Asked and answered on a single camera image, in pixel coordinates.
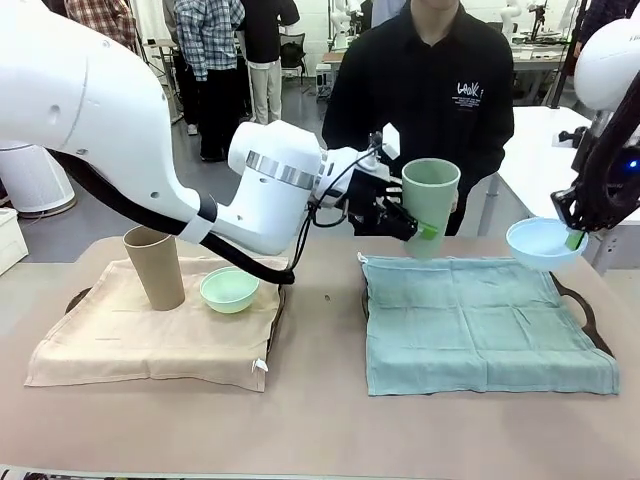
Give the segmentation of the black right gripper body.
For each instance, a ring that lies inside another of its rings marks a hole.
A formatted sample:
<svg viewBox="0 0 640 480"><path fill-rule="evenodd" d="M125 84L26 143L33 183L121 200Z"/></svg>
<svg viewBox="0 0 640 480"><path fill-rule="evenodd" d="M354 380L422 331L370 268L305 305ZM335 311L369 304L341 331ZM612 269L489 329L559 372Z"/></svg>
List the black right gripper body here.
<svg viewBox="0 0 640 480"><path fill-rule="evenodd" d="M639 146L613 157L589 158L583 170L583 227L612 229L639 208Z"/></svg>

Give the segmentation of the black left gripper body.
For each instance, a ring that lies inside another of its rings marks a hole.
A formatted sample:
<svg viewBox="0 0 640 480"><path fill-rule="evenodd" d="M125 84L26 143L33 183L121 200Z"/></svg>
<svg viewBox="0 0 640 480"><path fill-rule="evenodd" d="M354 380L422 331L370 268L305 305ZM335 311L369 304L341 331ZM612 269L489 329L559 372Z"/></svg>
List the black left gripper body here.
<svg viewBox="0 0 640 480"><path fill-rule="evenodd" d="M402 206L402 196L385 195L388 187L401 187L401 182L393 177L380 178L359 169L353 171L347 189L347 211L349 223L355 231L382 231L384 201L396 202Z"/></svg>

